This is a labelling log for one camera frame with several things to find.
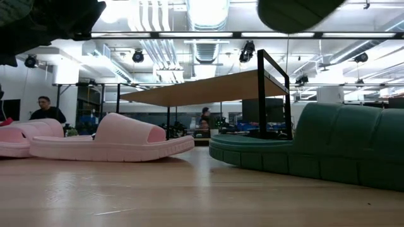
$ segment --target red object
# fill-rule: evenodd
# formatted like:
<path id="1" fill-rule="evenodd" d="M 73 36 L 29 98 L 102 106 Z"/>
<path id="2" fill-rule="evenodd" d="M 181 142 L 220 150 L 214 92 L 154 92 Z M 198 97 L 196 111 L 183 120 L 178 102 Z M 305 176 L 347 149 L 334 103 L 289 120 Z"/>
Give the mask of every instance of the red object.
<path id="1" fill-rule="evenodd" d="M 11 117 L 7 118 L 4 122 L 0 123 L 0 126 L 6 126 L 6 125 L 10 125 L 11 123 L 13 123 L 13 119 Z"/>

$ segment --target person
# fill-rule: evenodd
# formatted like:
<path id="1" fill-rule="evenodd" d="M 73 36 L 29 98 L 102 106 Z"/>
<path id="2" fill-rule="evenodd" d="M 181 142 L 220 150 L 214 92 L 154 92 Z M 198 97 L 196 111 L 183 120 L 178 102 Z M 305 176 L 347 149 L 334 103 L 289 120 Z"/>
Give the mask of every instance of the person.
<path id="1" fill-rule="evenodd" d="M 201 120 L 199 120 L 199 128 L 200 129 L 209 129 L 209 115 L 210 110 L 208 107 L 203 107 Z"/>
<path id="2" fill-rule="evenodd" d="M 30 120 L 35 119 L 55 119 L 61 124 L 66 123 L 66 118 L 56 107 L 51 106 L 51 100 L 46 96 L 41 96 L 38 98 L 38 104 L 40 109 L 35 111 Z"/>

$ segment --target wooden table surface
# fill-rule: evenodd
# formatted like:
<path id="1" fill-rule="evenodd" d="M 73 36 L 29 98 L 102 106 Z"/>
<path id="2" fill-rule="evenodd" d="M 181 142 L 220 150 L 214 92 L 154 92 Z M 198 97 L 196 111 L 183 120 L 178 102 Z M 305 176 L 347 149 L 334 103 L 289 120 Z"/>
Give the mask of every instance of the wooden table surface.
<path id="1" fill-rule="evenodd" d="M 404 193 L 242 170 L 208 148 L 148 163 L 0 160 L 0 226 L 404 226 Z"/>

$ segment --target pink slide sandal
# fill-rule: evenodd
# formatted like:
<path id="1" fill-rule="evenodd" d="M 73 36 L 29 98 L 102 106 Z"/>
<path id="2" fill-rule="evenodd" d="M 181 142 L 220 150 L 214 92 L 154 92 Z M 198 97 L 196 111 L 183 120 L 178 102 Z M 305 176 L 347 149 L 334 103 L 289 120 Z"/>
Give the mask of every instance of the pink slide sandal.
<path id="1" fill-rule="evenodd" d="M 35 137 L 30 154 L 41 158 L 77 161 L 151 161 L 194 148 L 194 138 L 165 140 L 159 126 L 116 113 L 106 115 L 93 141 Z"/>
<path id="2" fill-rule="evenodd" d="M 54 119 L 31 120 L 0 127 L 0 156 L 28 158 L 30 142 L 35 136 L 63 137 L 62 125 Z M 91 136 L 79 136 L 92 140 Z"/>

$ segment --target dark fabric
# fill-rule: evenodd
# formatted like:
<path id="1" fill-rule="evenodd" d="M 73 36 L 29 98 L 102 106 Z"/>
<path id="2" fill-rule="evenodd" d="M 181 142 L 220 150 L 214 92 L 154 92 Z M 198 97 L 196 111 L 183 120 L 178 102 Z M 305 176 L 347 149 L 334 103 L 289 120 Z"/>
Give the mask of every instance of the dark fabric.
<path id="1" fill-rule="evenodd" d="M 59 110 L 59 115 L 56 117 L 57 111 L 58 110 L 56 107 L 50 107 L 48 110 L 39 109 L 31 115 L 30 120 L 50 118 L 50 119 L 55 119 L 55 120 L 59 121 L 60 123 L 66 123 L 66 118 L 60 110 Z"/>

